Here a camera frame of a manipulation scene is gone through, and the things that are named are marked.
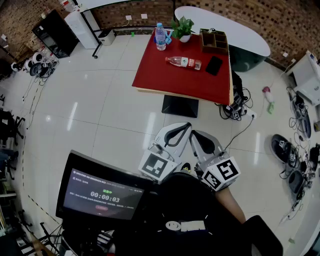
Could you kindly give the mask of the black helmet with markers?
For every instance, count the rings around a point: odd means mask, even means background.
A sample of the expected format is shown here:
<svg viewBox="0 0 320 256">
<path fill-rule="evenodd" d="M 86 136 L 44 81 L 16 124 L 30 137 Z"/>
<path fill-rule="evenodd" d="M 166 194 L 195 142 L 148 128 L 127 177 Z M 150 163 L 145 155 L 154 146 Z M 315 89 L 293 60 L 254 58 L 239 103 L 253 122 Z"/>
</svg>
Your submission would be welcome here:
<svg viewBox="0 0 320 256">
<path fill-rule="evenodd" d="M 298 160 L 298 154 L 293 144 L 280 134 L 274 134 L 271 138 L 271 152 L 282 163 L 295 167 Z"/>
</svg>

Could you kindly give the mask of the black cabinet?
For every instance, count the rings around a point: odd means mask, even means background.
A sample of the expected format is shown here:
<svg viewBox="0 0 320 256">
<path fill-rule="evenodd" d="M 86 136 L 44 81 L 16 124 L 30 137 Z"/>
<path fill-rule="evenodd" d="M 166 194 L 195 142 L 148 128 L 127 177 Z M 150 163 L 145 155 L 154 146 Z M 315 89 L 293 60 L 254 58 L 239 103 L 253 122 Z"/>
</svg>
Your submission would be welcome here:
<svg viewBox="0 0 320 256">
<path fill-rule="evenodd" d="M 56 10 L 39 21 L 32 32 L 58 59 L 69 57 L 79 42 Z"/>
</svg>

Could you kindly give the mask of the white power strip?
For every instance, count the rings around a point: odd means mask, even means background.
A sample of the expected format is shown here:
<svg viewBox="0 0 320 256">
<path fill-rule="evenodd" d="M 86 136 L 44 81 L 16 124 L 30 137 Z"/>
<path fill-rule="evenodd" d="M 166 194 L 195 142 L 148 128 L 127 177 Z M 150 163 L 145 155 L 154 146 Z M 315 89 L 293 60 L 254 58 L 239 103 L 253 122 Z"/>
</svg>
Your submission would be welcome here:
<svg viewBox="0 0 320 256">
<path fill-rule="evenodd" d="M 253 118 L 254 120 L 258 118 L 257 113 L 253 111 L 251 108 L 246 108 L 244 110 L 244 114 L 250 118 Z"/>
</svg>

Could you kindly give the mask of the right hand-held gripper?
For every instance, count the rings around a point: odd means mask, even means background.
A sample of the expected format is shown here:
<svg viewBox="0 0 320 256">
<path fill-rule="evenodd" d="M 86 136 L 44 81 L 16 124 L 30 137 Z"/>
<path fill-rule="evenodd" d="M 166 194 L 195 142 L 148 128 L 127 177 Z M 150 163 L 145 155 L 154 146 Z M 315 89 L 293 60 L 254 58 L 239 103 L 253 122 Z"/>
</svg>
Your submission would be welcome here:
<svg viewBox="0 0 320 256">
<path fill-rule="evenodd" d="M 235 158 L 223 151 L 216 137 L 200 130 L 193 130 L 189 141 L 193 154 L 199 161 L 195 171 L 201 182 L 214 192 L 218 192 L 235 182 L 241 174 L 240 168 Z M 207 154 L 216 155 L 208 158 Z"/>
</svg>

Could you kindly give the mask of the potted green plant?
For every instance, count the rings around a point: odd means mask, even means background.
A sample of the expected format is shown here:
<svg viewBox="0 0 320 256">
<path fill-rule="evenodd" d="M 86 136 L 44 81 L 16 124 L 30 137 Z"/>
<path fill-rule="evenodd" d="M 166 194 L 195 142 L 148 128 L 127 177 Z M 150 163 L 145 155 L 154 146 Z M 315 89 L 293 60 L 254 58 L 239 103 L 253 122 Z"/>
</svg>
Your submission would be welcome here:
<svg viewBox="0 0 320 256">
<path fill-rule="evenodd" d="M 192 27 L 194 22 L 191 19 L 187 19 L 182 16 L 179 20 L 171 20 L 171 26 L 173 29 L 172 37 L 179 40 L 182 43 L 187 43 L 192 34 Z"/>
</svg>

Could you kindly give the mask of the black monitor screen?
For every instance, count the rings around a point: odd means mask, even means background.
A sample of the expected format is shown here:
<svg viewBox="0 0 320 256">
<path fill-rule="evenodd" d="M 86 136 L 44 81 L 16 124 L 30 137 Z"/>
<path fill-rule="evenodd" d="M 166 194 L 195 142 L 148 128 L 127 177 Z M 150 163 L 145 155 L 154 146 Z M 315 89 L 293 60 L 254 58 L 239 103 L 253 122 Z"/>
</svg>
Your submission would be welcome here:
<svg viewBox="0 0 320 256">
<path fill-rule="evenodd" d="M 63 171 L 55 215 L 132 221 L 153 182 L 71 150 Z"/>
</svg>

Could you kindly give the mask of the pink and green toy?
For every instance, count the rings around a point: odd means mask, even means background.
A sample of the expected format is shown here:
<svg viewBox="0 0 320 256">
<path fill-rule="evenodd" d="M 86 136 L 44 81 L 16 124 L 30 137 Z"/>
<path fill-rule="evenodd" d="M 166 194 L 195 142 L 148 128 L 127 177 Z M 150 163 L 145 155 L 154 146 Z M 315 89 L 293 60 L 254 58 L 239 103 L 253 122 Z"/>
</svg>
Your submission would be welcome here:
<svg viewBox="0 0 320 256">
<path fill-rule="evenodd" d="M 268 102 L 268 107 L 267 107 L 267 112 L 272 115 L 273 114 L 273 111 L 274 111 L 274 108 L 275 108 L 275 101 L 274 101 L 274 98 L 273 98 L 273 95 L 271 94 L 271 89 L 270 87 L 268 86 L 265 86 L 263 89 L 262 89 L 262 92 L 264 94 L 264 98 L 267 100 Z"/>
</svg>

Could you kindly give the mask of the red label plastic bottle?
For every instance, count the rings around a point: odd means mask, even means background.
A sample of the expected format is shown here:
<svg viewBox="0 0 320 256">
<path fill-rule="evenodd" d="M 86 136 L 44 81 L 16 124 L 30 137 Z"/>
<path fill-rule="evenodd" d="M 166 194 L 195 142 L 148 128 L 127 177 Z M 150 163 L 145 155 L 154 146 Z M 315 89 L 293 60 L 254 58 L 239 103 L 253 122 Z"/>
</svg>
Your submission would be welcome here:
<svg viewBox="0 0 320 256">
<path fill-rule="evenodd" d="M 200 60 L 188 58 L 188 57 L 181 57 L 181 56 L 173 56 L 173 57 L 166 57 L 165 61 L 177 67 L 192 69 L 199 71 L 202 66 L 202 62 Z"/>
</svg>

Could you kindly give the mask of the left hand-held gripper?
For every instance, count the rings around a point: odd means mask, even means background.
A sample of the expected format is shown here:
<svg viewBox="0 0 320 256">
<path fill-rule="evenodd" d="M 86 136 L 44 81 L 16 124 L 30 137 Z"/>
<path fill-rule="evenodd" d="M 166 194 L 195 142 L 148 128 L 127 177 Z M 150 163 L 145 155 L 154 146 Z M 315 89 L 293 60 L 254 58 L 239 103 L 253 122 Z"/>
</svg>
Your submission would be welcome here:
<svg viewBox="0 0 320 256">
<path fill-rule="evenodd" d="M 144 151 L 138 170 L 158 184 L 162 183 L 181 165 L 181 155 L 191 131 L 190 122 L 177 122 L 163 127 Z M 179 135 L 177 141 L 170 142 L 177 135 Z"/>
</svg>

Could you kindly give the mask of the white box cabinet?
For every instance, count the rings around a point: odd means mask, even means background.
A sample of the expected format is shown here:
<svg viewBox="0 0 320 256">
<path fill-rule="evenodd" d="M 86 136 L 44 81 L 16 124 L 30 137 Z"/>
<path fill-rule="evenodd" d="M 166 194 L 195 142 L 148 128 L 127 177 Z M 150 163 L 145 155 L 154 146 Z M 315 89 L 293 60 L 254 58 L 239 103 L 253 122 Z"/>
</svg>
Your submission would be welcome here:
<svg viewBox="0 0 320 256">
<path fill-rule="evenodd" d="M 307 50 L 292 68 L 296 87 L 294 91 L 305 96 L 314 106 L 320 104 L 320 65 L 316 57 Z"/>
</svg>

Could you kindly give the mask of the brown wooden organizer box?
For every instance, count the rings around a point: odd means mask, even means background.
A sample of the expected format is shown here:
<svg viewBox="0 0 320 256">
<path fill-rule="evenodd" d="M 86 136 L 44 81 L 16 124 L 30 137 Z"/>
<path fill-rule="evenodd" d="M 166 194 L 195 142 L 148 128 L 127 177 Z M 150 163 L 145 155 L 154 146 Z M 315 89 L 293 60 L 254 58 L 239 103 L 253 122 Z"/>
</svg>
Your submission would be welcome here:
<svg viewBox="0 0 320 256">
<path fill-rule="evenodd" d="M 201 28 L 199 31 L 200 47 L 203 53 L 210 54 L 229 54 L 227 36 L 223 31 L 214 28 Z"/>
</svg>

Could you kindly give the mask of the person's black shirt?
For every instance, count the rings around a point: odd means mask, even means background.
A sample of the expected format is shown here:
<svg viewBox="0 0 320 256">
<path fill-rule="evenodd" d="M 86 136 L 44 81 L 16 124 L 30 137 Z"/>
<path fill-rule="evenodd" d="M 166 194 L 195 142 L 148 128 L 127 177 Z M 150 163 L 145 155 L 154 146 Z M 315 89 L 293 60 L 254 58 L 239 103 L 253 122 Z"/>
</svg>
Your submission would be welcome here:
<svg viewBox="0 0 320 256">
<path fill-rule="evenodd" d="M 68 217 L 65 244 L 76 256 L 283 256 L 259 215 L 240 223 L 194 177 L 174 173 L 152 185 L 131 221 Z"/>
</svg>

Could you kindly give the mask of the white bin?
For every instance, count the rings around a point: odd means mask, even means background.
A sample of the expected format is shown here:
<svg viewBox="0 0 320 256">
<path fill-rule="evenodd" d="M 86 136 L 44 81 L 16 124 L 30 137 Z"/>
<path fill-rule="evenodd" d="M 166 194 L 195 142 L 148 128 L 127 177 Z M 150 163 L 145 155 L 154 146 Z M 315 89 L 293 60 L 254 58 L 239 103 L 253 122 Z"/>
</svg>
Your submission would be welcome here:
<svg viewBox="0 0 320 256">
<path fill-rule="evenodd" d="M 116 36 L 112 29 L 105 29 L 103 30 L 99 36 L 98 39 L 102 43 L 103 46 L 110 46 L 114 42 Z"/>
</svg>

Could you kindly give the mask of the black bag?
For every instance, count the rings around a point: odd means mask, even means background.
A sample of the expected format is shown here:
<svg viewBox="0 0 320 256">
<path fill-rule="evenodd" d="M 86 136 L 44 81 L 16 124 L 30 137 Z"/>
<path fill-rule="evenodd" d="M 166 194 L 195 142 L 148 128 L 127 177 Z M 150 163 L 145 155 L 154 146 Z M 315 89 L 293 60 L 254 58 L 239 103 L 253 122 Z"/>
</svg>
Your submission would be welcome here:
<svg viewBox="0 0 320 256">
<path fill-rule="evenodd" d="M 245 98 L 244 93 L 243 93 L 242 79 L 233 70 L 231 71 L 231 75 L 232 75 L 234 102 L 237 105 L 242 106 L 244 103 L 244 98 Z"/>
</svg>

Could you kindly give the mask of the grey round device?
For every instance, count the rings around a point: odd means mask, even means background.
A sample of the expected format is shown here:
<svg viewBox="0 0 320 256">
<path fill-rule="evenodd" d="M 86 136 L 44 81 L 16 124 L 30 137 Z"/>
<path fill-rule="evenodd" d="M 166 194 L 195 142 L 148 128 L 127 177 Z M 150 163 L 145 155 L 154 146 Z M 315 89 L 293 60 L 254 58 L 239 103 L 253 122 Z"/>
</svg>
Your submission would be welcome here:
<svg viewBox="0 0 320 256">
<path fill-rule="evenodd" d="M 299 170 L 293 170 L 288 177 L 288 186 L 293 194 L 297 194 L 304 183 L 303 174 Z"/>
</svg>

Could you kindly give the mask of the black table base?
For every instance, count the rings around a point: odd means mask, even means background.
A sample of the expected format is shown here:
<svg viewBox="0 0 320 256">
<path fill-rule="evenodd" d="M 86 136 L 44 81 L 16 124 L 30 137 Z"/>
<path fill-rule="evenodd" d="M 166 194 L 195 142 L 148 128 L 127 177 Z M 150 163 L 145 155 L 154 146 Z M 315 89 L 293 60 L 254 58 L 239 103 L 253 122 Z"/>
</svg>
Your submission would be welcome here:
<svg viewBox="0 0 320 256">
<path fill-rule="evenodd" d="M 198 108 L 199 101 L 197 99 L 165 95 L 161 112 L 164 114 L 197 118 Z"/>
</svg>

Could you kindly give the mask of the white water dispenser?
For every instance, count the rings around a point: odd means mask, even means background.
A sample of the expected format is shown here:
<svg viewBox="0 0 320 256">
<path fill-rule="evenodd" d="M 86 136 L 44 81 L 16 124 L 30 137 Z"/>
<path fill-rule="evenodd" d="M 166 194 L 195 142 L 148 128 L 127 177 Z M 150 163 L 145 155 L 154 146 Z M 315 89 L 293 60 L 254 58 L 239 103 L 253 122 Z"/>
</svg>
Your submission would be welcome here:
<svg viewBox="0 0 320 256">
<path fill-rule="evenodd" d="M 64 20 L 85 49 L 95 49 L 98 46 L 98 42 L 79 11 L 69 13 Z"/>
</svg>

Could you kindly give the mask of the person's right forearm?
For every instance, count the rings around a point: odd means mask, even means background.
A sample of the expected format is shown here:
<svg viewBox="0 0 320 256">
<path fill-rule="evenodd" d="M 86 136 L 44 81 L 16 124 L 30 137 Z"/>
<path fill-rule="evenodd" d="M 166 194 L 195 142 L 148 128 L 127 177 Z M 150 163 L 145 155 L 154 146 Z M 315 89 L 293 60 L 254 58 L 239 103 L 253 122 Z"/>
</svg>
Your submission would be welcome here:
<svg viewBox="0 0 320 256">
<path fill-rule="evenodd" d="M 243 210 L 233 197 L 228 187 L 215 192 L 214 195 L 218 202 L 222 204 L 241 224 L 246 222 Z"/>
</svg>

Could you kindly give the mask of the white oval table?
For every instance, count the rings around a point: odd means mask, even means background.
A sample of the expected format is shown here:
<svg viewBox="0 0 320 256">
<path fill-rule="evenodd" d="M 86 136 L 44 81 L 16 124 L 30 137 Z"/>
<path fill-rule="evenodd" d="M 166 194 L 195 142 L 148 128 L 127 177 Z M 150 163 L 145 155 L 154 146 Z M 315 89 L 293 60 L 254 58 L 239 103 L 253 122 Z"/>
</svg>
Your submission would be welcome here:
<svg viewBox="0 0 320 256">
<path fill-rule="evenodd" d="M 193 6 L 178 7 L 174 14 L 178 20 L 182 17 L 192 20 L 195 34 L 199 34 L 201 29 L 224 32 L 231 69 L 235 72 L 247 72 L 271 54 L 269 45 L 257 32 L 224 16 Z"/>
</svg>

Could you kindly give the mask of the red topped table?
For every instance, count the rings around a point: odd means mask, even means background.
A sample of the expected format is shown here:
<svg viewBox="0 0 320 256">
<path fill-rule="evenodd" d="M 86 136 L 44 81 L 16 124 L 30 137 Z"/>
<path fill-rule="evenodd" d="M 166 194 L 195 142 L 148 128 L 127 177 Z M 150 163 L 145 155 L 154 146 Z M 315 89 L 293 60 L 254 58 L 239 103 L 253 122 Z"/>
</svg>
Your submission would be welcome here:
<svg viewBox="0 0 320 256">
<path fill-rule="evenodd" d="M 229 105 L 233 102 L 233 84 L 229 57 L 217 54 L 222 61 L 217 75 L 206 72 L 212 53 L 201 49 L 201 38 L 193 34 L 188 42 L 173 38 L 165 50 L 157 49 L 152 35 L 148 41 L 132 86 L 141 91 L 186 96 Z M 200 70 L 179 67 L 166 62 L 166 58 L 186 57 L 201 61 Z"/>
</svg>

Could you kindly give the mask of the blue cap water bottle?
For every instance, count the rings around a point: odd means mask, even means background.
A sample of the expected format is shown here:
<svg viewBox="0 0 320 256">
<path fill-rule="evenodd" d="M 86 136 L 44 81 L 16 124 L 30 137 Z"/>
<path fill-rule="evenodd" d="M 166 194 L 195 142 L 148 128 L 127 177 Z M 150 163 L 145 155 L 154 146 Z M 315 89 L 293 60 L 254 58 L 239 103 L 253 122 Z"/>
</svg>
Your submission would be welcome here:
<svg viewBox="0 0 320 256">
<path fill-rule="evenodd" d="M 163 28 L 162 23 L 158 22 L 155 29 L 156 47 L 159 51 L 166 49 L 167 32 Z"/>
</svg>

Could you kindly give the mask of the black phone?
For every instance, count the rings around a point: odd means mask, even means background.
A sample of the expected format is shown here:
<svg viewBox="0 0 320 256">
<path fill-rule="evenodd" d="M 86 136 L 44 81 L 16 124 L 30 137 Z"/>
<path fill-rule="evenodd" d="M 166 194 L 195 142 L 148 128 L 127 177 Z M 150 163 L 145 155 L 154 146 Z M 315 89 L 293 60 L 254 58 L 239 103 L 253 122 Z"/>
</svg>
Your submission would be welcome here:
<svg viewBox="0 0 320 256">
<path fill-rule="evenodd" d="M 212 56 L 208 65 L 205 68 L 205 71 L 213 76 L 216 76 L 219 73 L 222 64 L 223 61 L 220 58 Z"/>
</svg>

